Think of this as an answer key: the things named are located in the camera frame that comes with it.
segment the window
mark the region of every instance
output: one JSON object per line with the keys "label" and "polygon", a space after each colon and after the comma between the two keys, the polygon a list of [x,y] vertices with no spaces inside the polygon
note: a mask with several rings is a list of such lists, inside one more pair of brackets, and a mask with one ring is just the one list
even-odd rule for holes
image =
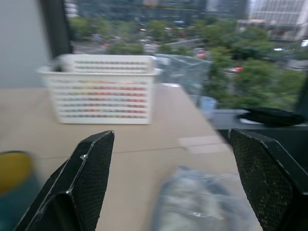
{"label": "window", "polygon": [[203,69],[196,61],[196,69],[190,66],[180,74],[179,63],[161,68],[164,78],[181,76],[180,81],[168,81],[185,82],[189,94],[196,94],[191,91],[194,85],[198,94],[215,99],[217,109],[293,110],[308,66],[307,4],[307,0],[67,0],[66,16],[74,53],[177,55],[171,60],[185,59],[188,64],[211,61],[204,62]]}

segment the road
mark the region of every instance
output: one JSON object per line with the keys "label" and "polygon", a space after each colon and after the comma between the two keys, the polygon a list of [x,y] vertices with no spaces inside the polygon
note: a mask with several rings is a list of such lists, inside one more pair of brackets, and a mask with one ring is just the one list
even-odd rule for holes
{"label": "road", "polygon": [[[183,40],[183,41],[179,41],[179,42],[172,42],[172,43],[167,43],[166,45],[171,46],[172,48],[176,48],[179,46],[185,46],[185,47],[189,47],[189,48],[194,48],[196,46],[198,46],[199,44],[201,44],[201,39],[199,38],[194,38],[194,39],[190,39],[190,40]],[[86,44],[73,44],[74,47],[74,53],[76,54],[105,54],[107,47],[104,45],[86,45]],[[159,45],[152,45],[149,47],[145,47],[144,51],[145,53],[148,54],[153,54],[156,53],[157,49],[158,49]]]}
{"label": "road", "polygon": [[107,48],[104,45],[94,46],[83,46],[74,45],[75,54],[105,54]]}

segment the black cloth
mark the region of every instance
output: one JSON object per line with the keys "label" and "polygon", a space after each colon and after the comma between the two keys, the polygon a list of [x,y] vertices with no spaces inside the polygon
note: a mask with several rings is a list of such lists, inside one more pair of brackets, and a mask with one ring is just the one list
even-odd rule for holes
{"label": "black cloth", "polygon": [[244,108],[248,113],[238,115],[238,118],[262,123],[268,127],[285,127],[305,122],[303,116],[275,108]]}

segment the plastic bag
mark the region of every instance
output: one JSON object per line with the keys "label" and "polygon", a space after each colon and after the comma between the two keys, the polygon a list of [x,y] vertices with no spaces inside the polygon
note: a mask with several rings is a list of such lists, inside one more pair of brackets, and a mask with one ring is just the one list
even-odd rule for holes
{"label": "plastic bag", "polygon": [[179,167],[161,188],[150,231],[253,231],[256,221],[238,175]]}

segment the wall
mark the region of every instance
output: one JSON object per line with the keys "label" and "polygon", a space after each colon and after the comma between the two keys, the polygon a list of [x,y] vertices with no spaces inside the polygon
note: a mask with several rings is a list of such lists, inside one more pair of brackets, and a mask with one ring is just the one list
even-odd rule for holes
{"label": "wall", "polygon": [[36,0],[0,1],[0,88],[41,87],[35,69],[49,60]]}

